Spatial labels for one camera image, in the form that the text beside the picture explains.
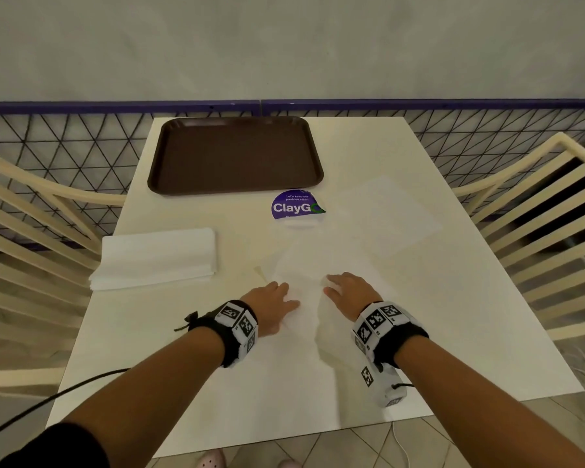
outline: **hand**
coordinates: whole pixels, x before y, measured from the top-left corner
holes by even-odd
[[[258,336],[274,335],[286,314],[299,307],[299,301],[286,301],[288,284],[275,281],[265,287],[257,287],[246,293],[241,300],[254,311],[257,317]]]
[[[351,273],[328,274],[328,280],[338,284],[343,293],[331,287],[324,288],[323,292],[351,322],[355,322],[369,304],[383,300],[369,283]]]

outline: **folded napkin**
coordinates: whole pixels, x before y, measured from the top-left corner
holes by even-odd
[[[157,231],[102,238],[91,290],[122,289],[211,276],[216,271],[211,228]]]

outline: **person's left arm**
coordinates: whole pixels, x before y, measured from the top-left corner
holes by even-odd
[[[299,306],[284,302],[287,292],[288,284],[273,282],[241,297],[256,315],[259,336],[277,333],[283,317]],[[93,435],[110,467],[144,467],[224,356],[218,333],[197,327],[117,377],[63,422]]]

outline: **purple sticker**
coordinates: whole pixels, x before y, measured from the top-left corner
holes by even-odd
[[[287,216],[316,215],[325,213],[312,194],[306,190],[293,189],[282,192],[275,197],[271,205],[273,218],[285,218]]]

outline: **person's left hand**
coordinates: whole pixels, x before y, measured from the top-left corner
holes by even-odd
[[[288,284],[275,281],[246,293],[241,300],[254,311],[257,317],[258,336],[274,335],[280,331],[282,319],[299,307],[299,301],[286,301]]]

